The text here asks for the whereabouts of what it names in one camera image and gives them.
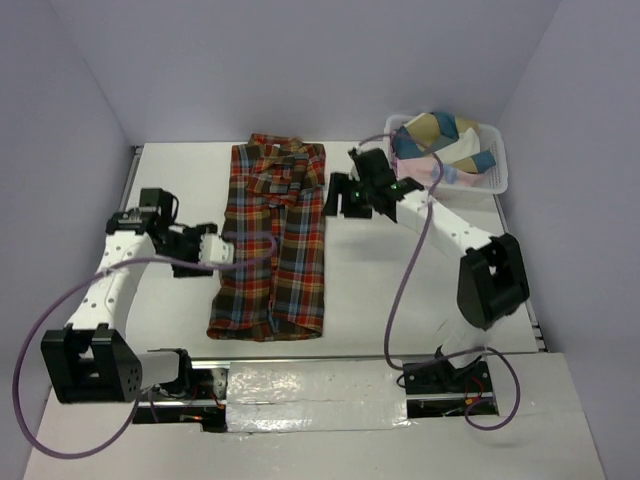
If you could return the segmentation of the red brown plaid shirt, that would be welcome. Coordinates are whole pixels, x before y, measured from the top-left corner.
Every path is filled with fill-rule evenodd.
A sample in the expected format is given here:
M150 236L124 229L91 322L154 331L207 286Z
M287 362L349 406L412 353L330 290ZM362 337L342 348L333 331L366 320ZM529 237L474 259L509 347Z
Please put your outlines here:
M326 151L254 133L231 150L222 234L246 268L220 273L207 335L301 341L322 336Z

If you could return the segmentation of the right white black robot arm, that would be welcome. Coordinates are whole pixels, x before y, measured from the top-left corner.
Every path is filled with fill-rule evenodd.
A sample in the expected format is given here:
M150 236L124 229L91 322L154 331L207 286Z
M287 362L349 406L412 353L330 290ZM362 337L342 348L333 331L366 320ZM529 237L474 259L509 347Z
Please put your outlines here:
M458 265L453 328L432 360L403 366L406 390L456 391L474 374L492 328L530 296L521 249L508 233L479 229L434 197L435 188L412 177L397 178L379 149L349 153L350 173L330 176L325 215L369 219L379 213L419 236Z

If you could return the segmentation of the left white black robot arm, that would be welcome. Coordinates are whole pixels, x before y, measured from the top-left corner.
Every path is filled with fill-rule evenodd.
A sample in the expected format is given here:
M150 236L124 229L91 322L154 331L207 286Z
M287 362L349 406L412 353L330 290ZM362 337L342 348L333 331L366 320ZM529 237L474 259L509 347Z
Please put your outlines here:
M176 278L207 277L231 264L234 248L214 223L177 223L179 200L144 188L136 207L112 215L97 278L65 326L45 332L40 348L63 404L131 402L161 387L173 398L195 388L192 360L183 348L135 352L125 340L131 307L147 265L170 265Z

